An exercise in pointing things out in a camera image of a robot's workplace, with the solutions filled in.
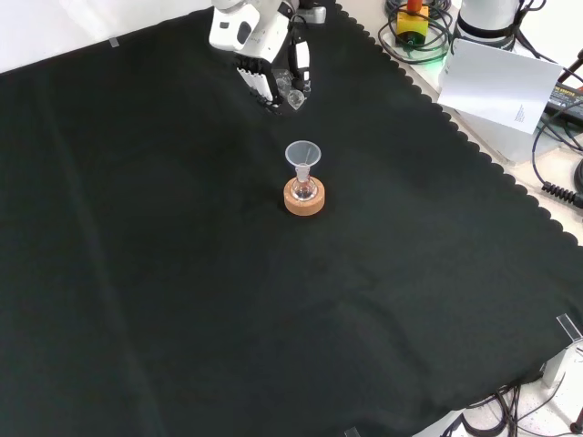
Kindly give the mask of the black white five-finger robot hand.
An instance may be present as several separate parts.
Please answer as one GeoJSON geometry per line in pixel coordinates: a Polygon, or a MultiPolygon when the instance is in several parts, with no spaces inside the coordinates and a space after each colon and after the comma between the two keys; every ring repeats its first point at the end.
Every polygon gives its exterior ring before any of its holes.
{"type": "Polygon", "coordinates": [[[293,38],[287,46],[288,67],[274,69],[264,59],[237,55],[235,66],[258,103],[277,116],[297,113],[312,92],[308,42],[293,38]]]}

